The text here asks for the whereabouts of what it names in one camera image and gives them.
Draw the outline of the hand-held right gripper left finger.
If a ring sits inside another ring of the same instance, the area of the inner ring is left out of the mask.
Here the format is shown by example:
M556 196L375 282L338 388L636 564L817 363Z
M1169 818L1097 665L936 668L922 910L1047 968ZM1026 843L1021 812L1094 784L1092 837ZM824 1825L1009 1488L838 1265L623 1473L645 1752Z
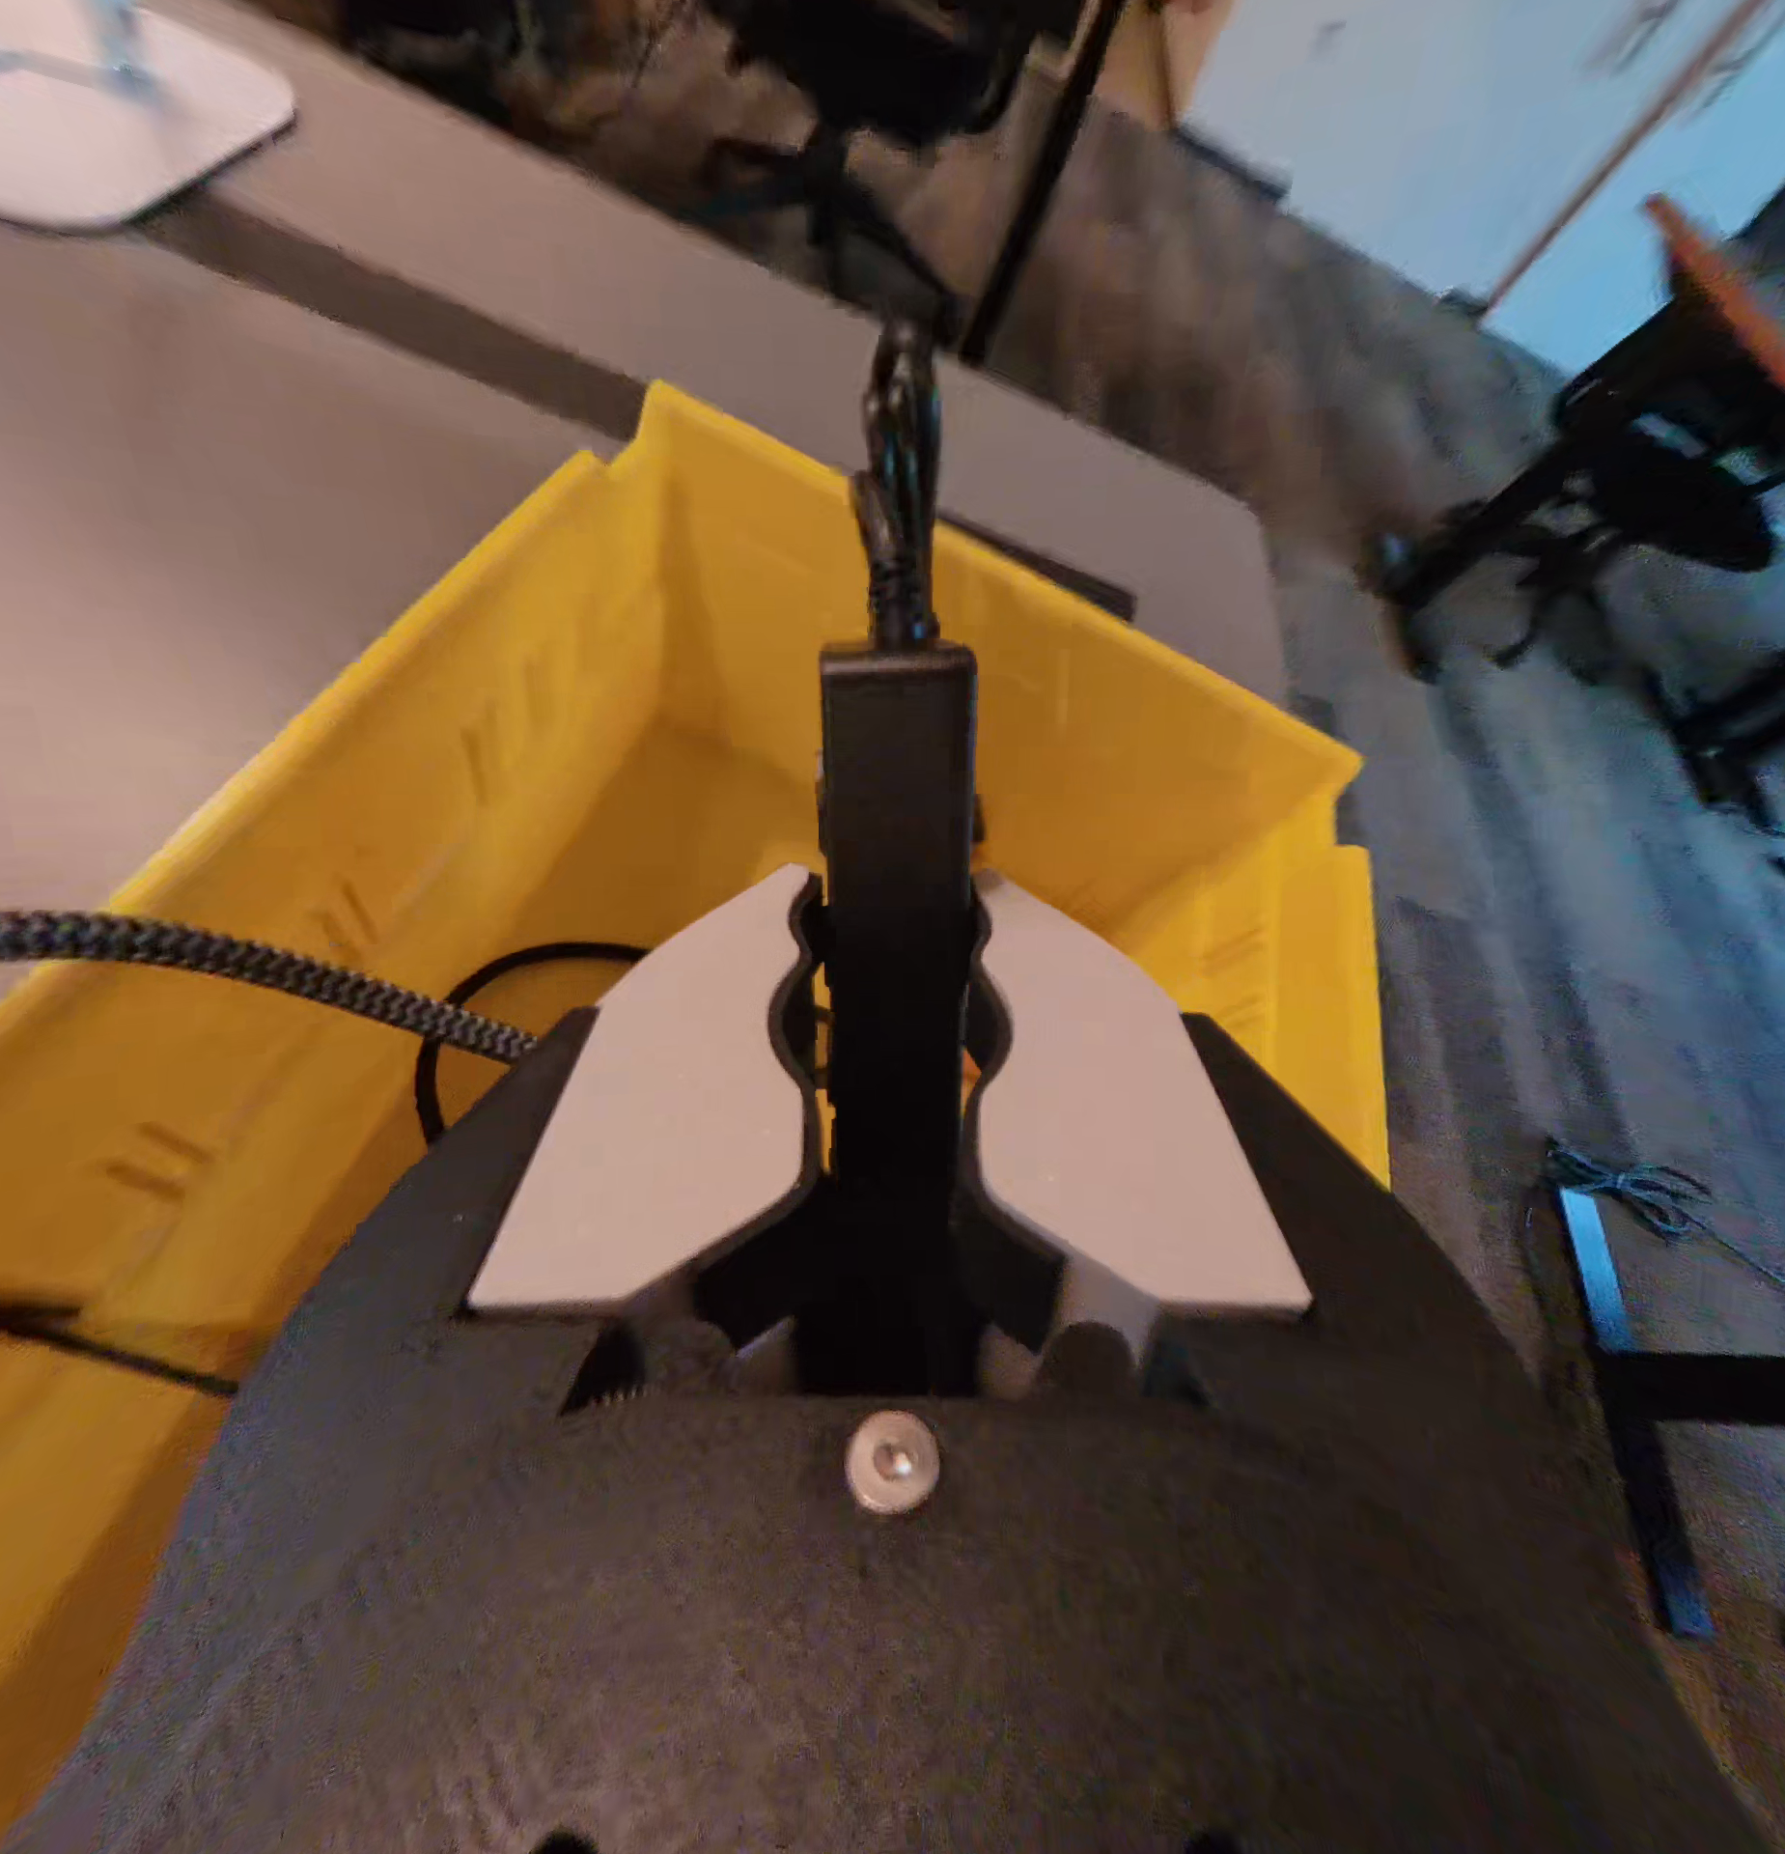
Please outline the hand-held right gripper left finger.
M820 880L786 863L601 1000L465 1294L480 1315L619 1319L797 1211L822 1170L789 1039Z

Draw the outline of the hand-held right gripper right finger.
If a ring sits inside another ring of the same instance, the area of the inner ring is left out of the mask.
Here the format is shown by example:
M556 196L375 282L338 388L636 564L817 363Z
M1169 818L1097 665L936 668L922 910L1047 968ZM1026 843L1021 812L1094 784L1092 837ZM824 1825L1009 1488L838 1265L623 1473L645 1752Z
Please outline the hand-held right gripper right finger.
M1006 1343L1112 1332L1144 1365L1183 1319L1314 1306L1183 1012L1097 931L976 879L961 1265Z

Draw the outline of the black usb hub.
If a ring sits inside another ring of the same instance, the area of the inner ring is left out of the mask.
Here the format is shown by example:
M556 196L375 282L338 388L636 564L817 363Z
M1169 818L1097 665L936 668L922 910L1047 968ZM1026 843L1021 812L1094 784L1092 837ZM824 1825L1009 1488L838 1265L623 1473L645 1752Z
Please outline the black usb hub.
M974 652L829 649L820 665L829 1102L851 1218L840 1281L896 1394L974 1391L981 1320L951 1210L972 984Z

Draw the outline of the yellow plastic bin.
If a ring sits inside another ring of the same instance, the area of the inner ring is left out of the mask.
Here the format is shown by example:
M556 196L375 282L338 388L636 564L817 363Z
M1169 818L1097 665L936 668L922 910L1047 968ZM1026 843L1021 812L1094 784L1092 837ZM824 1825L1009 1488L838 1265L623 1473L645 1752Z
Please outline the yellow plastic bin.
M111 910L445 994L536 936L654 947L819 863L819 652L863 627L842 477L648 388L346 668ZM1353 751L962 527L987 856L1213 1018L1390 1183ZM242 1366L424 1151L402 1035L50 966L0 1003L0 1294ZM0 1341L0 1842L87 1724L221 1425Z

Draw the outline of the black office chair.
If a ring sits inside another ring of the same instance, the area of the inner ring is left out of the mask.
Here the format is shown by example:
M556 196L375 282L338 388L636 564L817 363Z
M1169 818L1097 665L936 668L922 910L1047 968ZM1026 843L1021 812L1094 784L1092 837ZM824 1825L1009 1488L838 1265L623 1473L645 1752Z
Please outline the black office chair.
M1519 560L1529 617L1491 655L1514 668L1562 604L1607 621L1604 578L1636 548L1763 572L1779 550L1767 497L1781 484L1785 385L1738 334L1666 308L1555 396L1551 442L1503 488L1452 504L1418 542L1377 536L1369 583L1407 668L1433 683L1439 657L1420 614L1483 560Z

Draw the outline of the black metal pole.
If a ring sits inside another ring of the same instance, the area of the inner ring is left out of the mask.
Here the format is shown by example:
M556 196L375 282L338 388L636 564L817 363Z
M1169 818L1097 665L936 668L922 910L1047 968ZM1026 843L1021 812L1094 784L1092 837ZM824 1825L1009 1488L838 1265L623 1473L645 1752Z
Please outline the black metal pole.
M991 268L967 327L957 344L957 357L967 368L981 368L991 357L996 334L1013 307L1016 292L1030 255L1044 231L1054 203L1067 157L1083 130L1091 102L1112 51L1112 39L1129 10L1129 1L1097 1L1088 26L1081 30L1064 80L1047 114L1036 159L1024 177Z

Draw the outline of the orange desk top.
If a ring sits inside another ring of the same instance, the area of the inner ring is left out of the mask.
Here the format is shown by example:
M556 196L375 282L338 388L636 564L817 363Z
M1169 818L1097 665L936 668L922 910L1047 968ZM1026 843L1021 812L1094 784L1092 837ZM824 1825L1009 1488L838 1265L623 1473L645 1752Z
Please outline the orange desk top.
M1709 230L1665 194L1647 196L1643 213L1662 246L1670 300L1785 397L1785 282L1750 245Z

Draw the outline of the dark chair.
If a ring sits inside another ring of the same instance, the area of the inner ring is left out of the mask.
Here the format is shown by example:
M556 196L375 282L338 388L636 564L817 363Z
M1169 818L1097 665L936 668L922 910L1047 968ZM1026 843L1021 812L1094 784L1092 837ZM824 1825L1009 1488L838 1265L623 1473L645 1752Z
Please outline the dark chair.
M763 64L815 112L792 149L718 137L689 222L710 225L802 211L831 294L846 295L849 236L894 260L929 294L931 327L953 336L959 295L910 242L879 197L849 172L852 144L873 133L903 151L979 137L1006 112L1036 30L1019 5L712 1L726 30L726 66Z

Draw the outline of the black metal table frame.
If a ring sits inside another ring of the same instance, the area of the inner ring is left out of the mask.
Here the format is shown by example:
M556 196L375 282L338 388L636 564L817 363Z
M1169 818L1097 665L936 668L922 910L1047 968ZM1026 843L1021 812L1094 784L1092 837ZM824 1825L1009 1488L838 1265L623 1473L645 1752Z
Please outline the black metal table frame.
M1660 1629L1712 1634L1665 1426L1785 1429L1785 1357L1660 1352L1638 1341L1597 1195L1549 1184L1586 1326L1586 1357Z

